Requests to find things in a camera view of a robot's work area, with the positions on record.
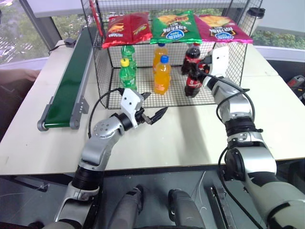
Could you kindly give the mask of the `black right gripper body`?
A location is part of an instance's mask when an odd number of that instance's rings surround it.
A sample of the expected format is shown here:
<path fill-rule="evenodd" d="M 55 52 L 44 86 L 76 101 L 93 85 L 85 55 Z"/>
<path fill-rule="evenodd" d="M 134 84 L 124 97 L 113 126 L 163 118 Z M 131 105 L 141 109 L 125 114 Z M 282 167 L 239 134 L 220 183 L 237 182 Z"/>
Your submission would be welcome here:
<path fill-rule="evenodd" d="M 200 70 L 204 74 L 208 74 L 210 72 L 210 65 L 212 64 L 212 56 L 207 55 L 200 64 Z"/>

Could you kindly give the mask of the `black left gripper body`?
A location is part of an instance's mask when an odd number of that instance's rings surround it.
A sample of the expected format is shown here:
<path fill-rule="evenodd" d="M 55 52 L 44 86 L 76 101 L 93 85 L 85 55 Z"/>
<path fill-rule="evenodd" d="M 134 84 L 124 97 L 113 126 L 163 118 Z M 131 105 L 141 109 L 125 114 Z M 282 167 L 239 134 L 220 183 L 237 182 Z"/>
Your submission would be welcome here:
<path fill-rule="evenodd" d="M 153 124 L 151 118 L 144 114 L 144 109 L 142 107 L 140 108 L 139 111 L 137 111 L 135 113 L 135 120 L 138 125 L 143 124 L 143 123 L 147 123 L 149 125 Z"/>

